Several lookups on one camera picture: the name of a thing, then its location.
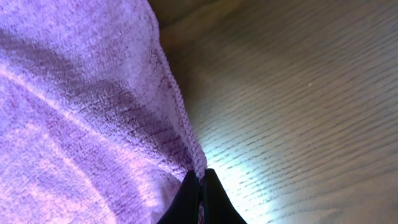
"wooden surface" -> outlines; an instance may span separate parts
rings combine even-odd
[[[169,60],[248,223],[398,223],[398,1],[245,1]]]

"purple towel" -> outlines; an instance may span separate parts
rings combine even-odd
[[[146,0],[0,1],[0,223],[155,223],[205,167]]]

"purple cloth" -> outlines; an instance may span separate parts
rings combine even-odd
[[[205,168],[148,2],[0,2],[0,223],[155,223]]]

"wooden table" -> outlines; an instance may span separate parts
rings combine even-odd
[[[248,223],[398,223],[398,1],[246,1],[169,60]]]

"brown wood grain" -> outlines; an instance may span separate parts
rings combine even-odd
[[[246,1],[169,60],[248,223],[398,223],[398,1]]]

